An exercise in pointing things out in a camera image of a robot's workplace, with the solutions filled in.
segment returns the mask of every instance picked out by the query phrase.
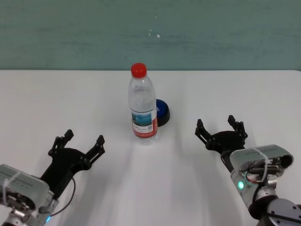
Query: green wall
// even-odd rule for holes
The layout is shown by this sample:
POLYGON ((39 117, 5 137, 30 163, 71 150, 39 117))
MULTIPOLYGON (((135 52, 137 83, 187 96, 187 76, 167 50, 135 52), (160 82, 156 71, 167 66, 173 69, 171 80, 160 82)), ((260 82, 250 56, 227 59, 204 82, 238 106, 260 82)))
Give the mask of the green wall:
POLYGON ((0 0, 0 69, 301 69, 301 0, 0 0))

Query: black cable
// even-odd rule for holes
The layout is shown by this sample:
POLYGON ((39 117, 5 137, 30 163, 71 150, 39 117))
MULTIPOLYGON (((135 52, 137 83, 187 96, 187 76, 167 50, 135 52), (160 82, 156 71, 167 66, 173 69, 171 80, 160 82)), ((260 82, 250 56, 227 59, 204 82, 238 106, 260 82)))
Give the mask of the black cable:
POLYGON ((289 218, 289 217, 286 217, 286 216, 282 216, 282 215, 278 215, 278 214, 272 214, 272 213, 266 213, 266 215, 271 217, 271 218, 278 218, 278 219, 288 220, 288 221, 292 221, 292 222, 301 224, 301 220, 298 220, 298 219, 289 218))
POLYGON ((257 188, 255 189, 255 192, 254 192, 254 194, 253 194, 252 204, 255 204, 257 194, 258 194, 259 190, 260 190, 263 186, 265 186, 265 184, 266 184, 266 182, 267 182, 267 179, 268 179, 268 174, 266 174, 266 175, 265 175, 265 178, 263 179, 263 181, 260 182, 260 183, 258 184, 258 186, 257 186, 257 188))
POLYGON ((75 189, 76 189, 76 183, 75 183, 74 178, 71 178, 71 180, 72 180, 73 183, 74 183, 74 188, 73 188, 73 193, 72 193, 71 199, 69 200, 69 202, 67 203, 67 205, 65 205, 64 208, 62 208, 60 211, 58 211, 58 212, 56 212, 56 213, 54 213, 54 214, 51 214, 51 215, 50 215, 51 217, 53 217, 53 216, 55 216, 55 215, 57 215, 57 214, 63 212, 63 211, 70 205, 70 203, 71 203, 71 201, 72 201, 72 199, 73 199, 73 197, 74 197, 74 193, 75 193, 75 189))

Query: white table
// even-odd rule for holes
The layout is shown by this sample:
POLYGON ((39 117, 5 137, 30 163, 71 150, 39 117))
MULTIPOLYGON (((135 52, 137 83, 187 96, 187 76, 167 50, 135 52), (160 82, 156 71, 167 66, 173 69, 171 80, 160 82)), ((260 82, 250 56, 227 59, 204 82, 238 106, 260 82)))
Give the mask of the white table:
MULTIPOLYGON (((75 176, 74 200, 50 226, 254 226, 218 153, 194 135, 245 123, 246 147, 277 144, 294 156, 279 197, 301 203, 301 72, 149 72, 171 119, 150 146, 138 143, 127 105, 130 72, 0 71, 0 163, 40 176, 56 136, 86 152, 100 134, 106 153, 75 176)), ((70 198, 69 184, 56 210, 70 198)), ((8 210, 0 208, 0 222, 8 210)))

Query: bottle label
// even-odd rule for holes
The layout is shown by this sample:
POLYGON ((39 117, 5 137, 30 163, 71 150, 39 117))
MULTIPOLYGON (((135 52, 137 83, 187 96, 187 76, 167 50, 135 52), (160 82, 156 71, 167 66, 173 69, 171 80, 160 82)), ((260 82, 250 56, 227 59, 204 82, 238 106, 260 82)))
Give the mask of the bottle label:
POLYGON ((140 113, 132 111, 133 130, 137 137, 150 138, 157 133, 157 110, 140 113))

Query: robotic arm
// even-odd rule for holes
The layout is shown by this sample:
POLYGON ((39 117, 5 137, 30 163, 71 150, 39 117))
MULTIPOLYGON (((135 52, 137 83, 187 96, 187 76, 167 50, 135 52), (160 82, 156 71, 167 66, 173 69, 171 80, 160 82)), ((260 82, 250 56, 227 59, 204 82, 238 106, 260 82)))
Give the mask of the robotic arm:
POLYGON ((2 226, 43 226, 54 212, 61 196, 73 176, 89 170, 105 152, 102 135, 86 154, 65 145, 73 137, 68 130, 64 137, 56 137, 48 155, 52 163, 41 178, 0 165, 0 204, 12 208, 2 226))
POLYGON ((198 120, 195 135, 208 150, 217 151, 257 226, 294 226, 301 224, 301 209, 276 195, 277 178, 293 163, 293 156, 277 145, 244 148, 243 122, 228 118, 234 131, 210 135, 198 120))

